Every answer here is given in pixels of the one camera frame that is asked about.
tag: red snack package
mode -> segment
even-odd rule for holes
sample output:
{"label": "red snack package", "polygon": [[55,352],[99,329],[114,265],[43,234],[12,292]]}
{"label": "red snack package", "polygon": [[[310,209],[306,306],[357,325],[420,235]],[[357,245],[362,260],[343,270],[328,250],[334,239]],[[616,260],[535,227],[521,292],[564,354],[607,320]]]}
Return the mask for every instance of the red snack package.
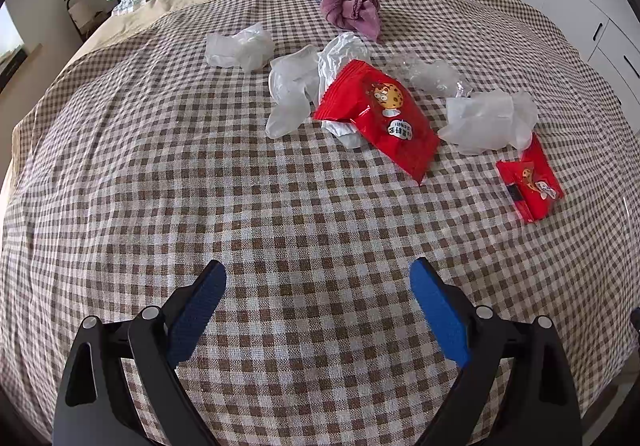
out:
{"label": "red snack package", "polygon": [[351,121],[418,184],[440,141],[411,94],[397,80],[360,60],[352,60],[340,71],[314,119]]}
{"label": "red snack package", "polygon": [[554,202],[564,197],[536,134],[520,161],[498,161],[495,166],[526,223],[545,218]]}

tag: blue gripper pad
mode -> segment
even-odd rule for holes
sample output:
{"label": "blue gripper pad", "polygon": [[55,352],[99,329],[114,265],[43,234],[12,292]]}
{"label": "blue gripper pad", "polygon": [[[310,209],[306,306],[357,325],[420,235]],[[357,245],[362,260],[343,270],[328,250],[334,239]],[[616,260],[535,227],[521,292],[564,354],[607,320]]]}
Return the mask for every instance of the blue gripper pad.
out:
{"label": "blue gripper pad", "polygon": [[409,269],[411,290],[444,355],[463,368],[469,360],[466,329],[431,273],[416,260]]}
{"label": "blue gripper pad", "polygon": [[171,326],[170,348],[166,353],[166,360],[171,368],[175,368],[178,363],[187,361],[191,357],[225,289],[226,270],[222,264],[217,264],[209,271],[206,279],[193,293],[182,313]]}

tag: clear plastic wrapper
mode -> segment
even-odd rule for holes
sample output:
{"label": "clear plastic wrapper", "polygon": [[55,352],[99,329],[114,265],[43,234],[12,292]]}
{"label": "clear plastic wrapper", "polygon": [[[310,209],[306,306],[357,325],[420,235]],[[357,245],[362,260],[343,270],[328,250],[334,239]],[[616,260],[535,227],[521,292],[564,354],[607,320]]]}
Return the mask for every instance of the clear plastic wrapper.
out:
{"label": "clear plastic wrapper", "polygon": [[385,71],[438,98],[463,98],[473,90],[444,60],[426,63],[416,54],[397,54],[386,65]]}
{"label": "clear plastic wrapper", "polygon": [[[318,57],[318,74],[320,76],[319,103],[322,102],[322,97],[329,85],[334,82],[347,63],[352,60],[370,63],[367,47],[353,32],[343,32],[340,36],[331,40]],[[347,148],[359,148],[362,145],[362,136],[351,122],[323,121],[322,128],[334,134]]]}
{"label": "clear plastic wrapper", "polygon": [[508,144],[522,152],[531,144],[538,109],[528,92],[508,95],[500,89],[471,98],[447,98],[447,126],[440,139],[458,146],[465,155],[499,150]]}
{"label": "clear plastic wrapper", "polygon": [[244,72],[252,72],[273,58],[274,47],[271,33],[264,29],[262,22],[258,22],[233,36],[207,34],[204,57],[214,67],[240,65]]}
{"label": "clear plastic wrapper", "polygon": [[296,130],[311,114],[310,101],[318,97],[318,48],[307,45],[271,61],[269,92],[276,102],[265,133],[271,139]]}

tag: cabinet handle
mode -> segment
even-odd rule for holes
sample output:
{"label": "cabinet handle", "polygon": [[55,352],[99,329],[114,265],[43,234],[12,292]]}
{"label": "cabinet handle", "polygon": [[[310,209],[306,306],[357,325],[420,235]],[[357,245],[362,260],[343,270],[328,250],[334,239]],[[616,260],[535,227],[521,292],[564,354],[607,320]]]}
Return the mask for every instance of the cabinet handle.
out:
{"label": "cabinet handle", "polygon": [[629,61],[629,58],[626,57],[626,55],[623,55],[623,58],[625,59],[625,61],[629,64],[629,66],[631,67],[631,70],[636,74],[636,76],[638,76],[638,79],[640,80],[640,74],[638,74],[638,71],[636,70],[636,68],[633,66],[633,64]]}
{"label": "cabinet handle", "polygon": [[593,41],[596,41],[596,38],[598,37],[598,33],[600,32],[600,29],[602,29],[602,22],[600,22],[600,25],[596,29],[596,33],[593,35]]}

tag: bed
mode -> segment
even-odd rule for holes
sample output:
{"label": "bed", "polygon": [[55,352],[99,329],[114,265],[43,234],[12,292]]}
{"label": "bed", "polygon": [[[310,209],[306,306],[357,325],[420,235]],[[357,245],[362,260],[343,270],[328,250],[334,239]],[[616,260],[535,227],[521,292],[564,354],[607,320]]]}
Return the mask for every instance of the bed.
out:
{"label": "bed", "polygon": [[[259,20],[276,56],[322,47],[339,31],[318,2],[150,0],[101,26],[14,130],[0,384],[41,434],[82,319],[162,304],[212,258],[227,292],[177,373],[223,444],[413,444],[457,376],[409,290],[420,256],[502,317],[549,315],[583,411],[616,375],[640,302],[640,146],[611,88],[520,0],[380,1],[372,63],[413,51],[448,60],[476,90],[530,92],[566,198],[524,224],[495,170],[513,150],[463,156],[442,143],[417,186],[310,119],[267,139],[268,69],[208,66],[205,35]],[[446,124],[444,100],[412,93],[434,129]]]}

